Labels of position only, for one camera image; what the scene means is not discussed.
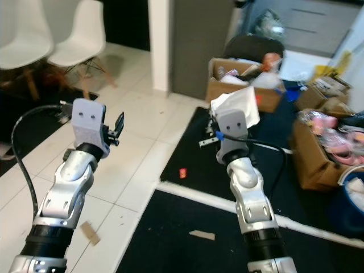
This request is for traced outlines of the white tissue paper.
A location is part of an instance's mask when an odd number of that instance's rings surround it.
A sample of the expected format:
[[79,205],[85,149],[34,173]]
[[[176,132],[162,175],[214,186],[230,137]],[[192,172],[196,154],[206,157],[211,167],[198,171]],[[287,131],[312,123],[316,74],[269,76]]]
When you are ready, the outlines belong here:
[[223,111],[231,110],[244,112],[245,124],[249,129],[260,122],[257,99],[255,98],[255,90],[252,86],[239,89],[234,93],[221,94],[210,103],[210,112],[214,118]]

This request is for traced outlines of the white bin liner bag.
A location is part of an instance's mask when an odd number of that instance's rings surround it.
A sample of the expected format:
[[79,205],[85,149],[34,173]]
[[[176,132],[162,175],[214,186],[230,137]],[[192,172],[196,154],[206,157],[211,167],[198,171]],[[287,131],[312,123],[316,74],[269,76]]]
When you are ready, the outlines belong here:
[[364,172],[352,172],[346,175],[342,185],[353,205],[364,212]]

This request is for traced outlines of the blue rubbish bin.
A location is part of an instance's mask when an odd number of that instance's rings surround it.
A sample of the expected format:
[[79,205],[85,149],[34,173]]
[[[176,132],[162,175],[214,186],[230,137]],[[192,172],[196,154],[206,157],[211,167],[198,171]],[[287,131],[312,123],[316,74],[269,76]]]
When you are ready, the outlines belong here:
[[353,205],[351,200],[344,192],[342,183],[344,177],[352,172],[364,172],[364,164],[349,167],[338,180],[340,189],[331,200],[328,208],[328,218],[336,231],[345,235],[359,236],[364,234],[364,212]]

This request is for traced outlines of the black floor mat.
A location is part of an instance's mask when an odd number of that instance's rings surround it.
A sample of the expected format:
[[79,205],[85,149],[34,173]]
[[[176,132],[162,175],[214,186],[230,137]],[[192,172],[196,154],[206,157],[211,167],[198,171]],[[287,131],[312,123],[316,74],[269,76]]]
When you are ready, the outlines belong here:
[[[291,149],[289,138],[297,114],[298,109],[294,104],[281,102],[275,112],[260,115],[260,122],[250,129],[252,138]],[[235,198],[226,167],[219,164],[216,158],[220,144],[216,142],[205,147],[198,146],[203,138],[207,117],[210,115],[204,107],[198,107],[193,112],[160,179],[233,201]],[[291,154],[287,156],[286,168],[281,177],[276,175],[282,166],[283,157],[276,149],[252,146],[250,154],[253,164],[263,175],[264,191],[278,215],[320,229],[330,227],[327,210],[333,193],[302,189]],[[181,168],[187,169],[185,179],[179,178]]]
[[[216,240],[189,235],[214,233]],[[364,273],[364,249],[291,229],[281,234],[298,273]],[[117,273],[247,273],[247,251],[230,212],[156,191]]]

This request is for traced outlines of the open cardboard box with clutter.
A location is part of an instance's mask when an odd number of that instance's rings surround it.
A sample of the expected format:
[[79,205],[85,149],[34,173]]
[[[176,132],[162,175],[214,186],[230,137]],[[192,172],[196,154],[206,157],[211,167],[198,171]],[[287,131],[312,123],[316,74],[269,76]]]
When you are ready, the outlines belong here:
[[[256,63],[249,61],[239,61],[226,58],[213,58],[208,64],[208,88],[205,100],[211,102],[222,94],[229,94],[246,88],[248,84],[232,84],[222,81],[224,73],[229,71],[237,71],[242,74],[253,67]],[[276,86],[273,88],[258,88],[255,86],[255,102],[257,102],[258,110],[265,113],[273,113],[284,98],[286,89],[284,88],[283,80],[276,79]]]

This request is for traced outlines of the dark grey door panel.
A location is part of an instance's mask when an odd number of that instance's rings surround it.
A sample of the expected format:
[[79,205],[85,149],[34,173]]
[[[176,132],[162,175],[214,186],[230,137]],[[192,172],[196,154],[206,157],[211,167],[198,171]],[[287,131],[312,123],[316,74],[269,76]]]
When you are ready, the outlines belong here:
[[223,54],[234,2],[171,1],[171,93],[205,99],[209,62]]

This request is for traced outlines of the black office chair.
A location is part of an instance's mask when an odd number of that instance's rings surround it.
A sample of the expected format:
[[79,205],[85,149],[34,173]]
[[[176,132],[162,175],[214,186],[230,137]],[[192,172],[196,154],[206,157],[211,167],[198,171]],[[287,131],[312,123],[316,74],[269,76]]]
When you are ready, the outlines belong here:
[[268,53],[276,53],[283,58],[284,45],[275,39],[254,35],[239,35],[227,42],[222,57],[261,63]]

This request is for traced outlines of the white plastic chair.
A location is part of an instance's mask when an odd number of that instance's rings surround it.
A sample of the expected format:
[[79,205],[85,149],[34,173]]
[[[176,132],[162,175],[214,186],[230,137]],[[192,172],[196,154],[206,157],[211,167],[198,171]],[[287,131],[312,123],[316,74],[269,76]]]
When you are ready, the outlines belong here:
[[0,70],[21,68],[31,98],[40,99],[30,65],[47,57],[53,39],[42,0],[0,0]]
[[84,73],[80,74],[83,80],[91,68],[102,72],[107,84],[117,87],[107,69],[98,60],[98,55],[106,47],[106,29],[102,20],[102,2],[99,0],[80,0],[73,17],[73,26],[69,37],[55,45],[53,52],[47,57],[52,65],[75,68],[80,72],[78,66],[85,67]]

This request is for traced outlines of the large cardboard box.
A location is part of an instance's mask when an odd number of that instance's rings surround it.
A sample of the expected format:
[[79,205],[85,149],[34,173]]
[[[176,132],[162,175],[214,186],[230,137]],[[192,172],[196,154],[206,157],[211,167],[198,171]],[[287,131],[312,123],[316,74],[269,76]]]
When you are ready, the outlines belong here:
[[353,152],[340,157],[331,154],[312,131],[312,121],[296,118],[289,143],[293,151],[298,180],[304,190],[330,192],[340,187],[339,179],[351,167],[364,164],[364,155]]

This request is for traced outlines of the dark rug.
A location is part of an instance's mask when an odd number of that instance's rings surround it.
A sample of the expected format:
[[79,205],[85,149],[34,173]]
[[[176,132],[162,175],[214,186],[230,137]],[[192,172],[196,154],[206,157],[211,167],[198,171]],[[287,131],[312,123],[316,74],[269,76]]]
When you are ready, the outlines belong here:
[[[11,130],[16,120],[25,112],[37,106],[58,104],[60,101],[72,102],[81,98],[83,93],[78,88],[65,88],[62,91],[57,86],[51,88],[39,88],[40,99],[34,101],[28,88],[6,88],[1,90],[0,107],[0,141],[10,143]],[[20,124],[16,131],[16,148],[22,156],[26,156],[34,148],[37,148],[50,135],[59,130],[63,122],[60,122],[58,111],[43,111],[34,114]]]

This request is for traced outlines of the small cardboard box with papers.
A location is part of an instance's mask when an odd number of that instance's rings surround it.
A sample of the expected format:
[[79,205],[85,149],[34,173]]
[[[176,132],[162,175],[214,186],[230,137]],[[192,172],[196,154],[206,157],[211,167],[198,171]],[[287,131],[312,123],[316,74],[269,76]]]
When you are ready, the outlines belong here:
[[348,106],[350,86],[338,76],[320,76],[305,86],[295,105],[300,110],[314,109],[344,116],[354,114]]

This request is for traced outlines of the pink toy in plastic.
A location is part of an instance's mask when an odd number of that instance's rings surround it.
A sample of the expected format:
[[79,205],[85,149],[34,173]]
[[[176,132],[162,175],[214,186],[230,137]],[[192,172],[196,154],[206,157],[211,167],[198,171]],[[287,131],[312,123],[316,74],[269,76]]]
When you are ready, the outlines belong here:
[[364,120],[337,118],[312,109],[300,111],[298,118],[309,127],[327,159],[344,166],[364,164]]

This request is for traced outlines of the shiny clear plastic bag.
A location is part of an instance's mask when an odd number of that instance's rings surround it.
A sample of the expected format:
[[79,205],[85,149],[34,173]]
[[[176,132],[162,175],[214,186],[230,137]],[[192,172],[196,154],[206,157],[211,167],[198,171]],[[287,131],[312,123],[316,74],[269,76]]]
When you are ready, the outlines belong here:
[[255,21],[253,26],[253,35],[278,40],[279,42],[284,41],[284,25],[280,20],[280,17],[271,11],[266,10],[265,13],[260,15]]

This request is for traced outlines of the grey drawer cabinet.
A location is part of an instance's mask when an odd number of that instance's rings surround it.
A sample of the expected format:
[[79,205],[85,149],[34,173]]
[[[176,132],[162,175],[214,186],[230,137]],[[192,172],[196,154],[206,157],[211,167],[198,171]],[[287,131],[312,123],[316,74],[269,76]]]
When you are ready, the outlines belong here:
[[253,34],[257,18],[271,10],[284,25],[287,50],[333,57],[363,8],[364,0],[249,0],[240,32]]

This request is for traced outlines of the silver metal frame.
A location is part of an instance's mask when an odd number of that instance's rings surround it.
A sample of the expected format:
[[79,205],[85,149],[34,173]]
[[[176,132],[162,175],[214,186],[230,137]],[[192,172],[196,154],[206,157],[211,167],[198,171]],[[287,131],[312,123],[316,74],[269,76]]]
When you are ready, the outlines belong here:
[[207,117],[206,121],[204,122],[205,127],[204,127],[203,138],[202,138],[202,140],[200,140],[198,142],[198,146],[205,147],[205,146],[215,143],[213,141],[212,131],[210,129],[210,124],[212,122],[215,122],[214,119],[212,117]]

